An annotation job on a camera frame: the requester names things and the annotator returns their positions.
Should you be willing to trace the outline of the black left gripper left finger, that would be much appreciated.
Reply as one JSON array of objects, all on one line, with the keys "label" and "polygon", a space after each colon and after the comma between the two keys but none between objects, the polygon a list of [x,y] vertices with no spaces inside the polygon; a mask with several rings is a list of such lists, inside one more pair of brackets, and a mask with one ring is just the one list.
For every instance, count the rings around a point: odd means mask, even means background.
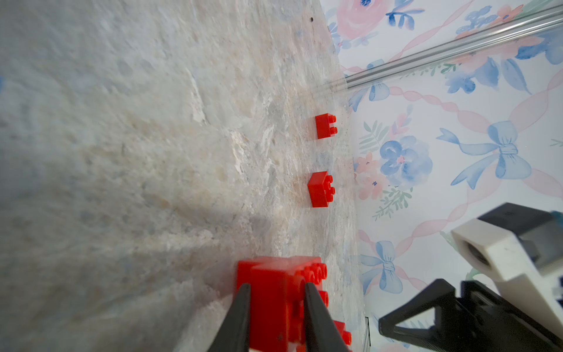
[{"label": "black left gripper left finger", "polygon": [[249,352],[251,286],[240,286],[208,352]]}]

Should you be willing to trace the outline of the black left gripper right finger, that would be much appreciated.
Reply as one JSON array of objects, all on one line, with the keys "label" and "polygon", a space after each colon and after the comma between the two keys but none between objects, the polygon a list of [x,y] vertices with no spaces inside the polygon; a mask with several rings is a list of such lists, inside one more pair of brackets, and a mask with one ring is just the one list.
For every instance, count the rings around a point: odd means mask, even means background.
[{"label": "black left gripper right finger", "polygon": [[304,327],[308,352],[349,352],[313,283],[304,289]]}]

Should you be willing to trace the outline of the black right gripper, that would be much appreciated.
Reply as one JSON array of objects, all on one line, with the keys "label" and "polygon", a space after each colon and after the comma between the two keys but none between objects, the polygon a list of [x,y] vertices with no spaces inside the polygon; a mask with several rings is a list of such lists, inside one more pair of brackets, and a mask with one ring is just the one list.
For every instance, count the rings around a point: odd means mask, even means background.
[{"label": "black right gripper", "polygon": [[[412,300],[378,321],[380,335],[431,351],[561,351],[562,339],[477,281],[461,283],[461,313],[455,288],[446,280],[429,284]],[[406,326],[434,314],[433,325]]]}]

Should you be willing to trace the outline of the red square lego brick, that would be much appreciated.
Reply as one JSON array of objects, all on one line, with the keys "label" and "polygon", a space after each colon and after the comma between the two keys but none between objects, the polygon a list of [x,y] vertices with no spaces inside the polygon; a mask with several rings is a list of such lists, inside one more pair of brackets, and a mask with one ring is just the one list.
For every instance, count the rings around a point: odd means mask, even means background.
[{"label": "red square lego brick", "polygon": [[328,208],[334,201],[333,177],[327,172],[315,172],[307,184],[313,208]]},{"label": "red square lego brick", "polygon": [[341,321],[334,321],[335,326],[337,327],[338,333],[346,346],[351,346],[352,344],[352,334],[346,329],[346,324]]},{"label": "red square lego brick", "polygon": [[337,118],[329,113],[317,115],[315,117],[316,131],[318,139],[326,139],[336,136],[338,128],[335,126]]}]

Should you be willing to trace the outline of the red long lego brick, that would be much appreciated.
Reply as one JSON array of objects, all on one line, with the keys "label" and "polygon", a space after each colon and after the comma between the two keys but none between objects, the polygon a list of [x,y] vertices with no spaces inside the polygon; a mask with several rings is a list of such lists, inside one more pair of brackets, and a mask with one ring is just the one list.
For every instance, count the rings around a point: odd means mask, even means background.
[{"label": "red long lego brick", "polygon": [[305,351],[304,289],[318,290],[328,277],[319,257],[259,257],[241,260],[236,287],[251,286],[250,348],[256,351]]}]

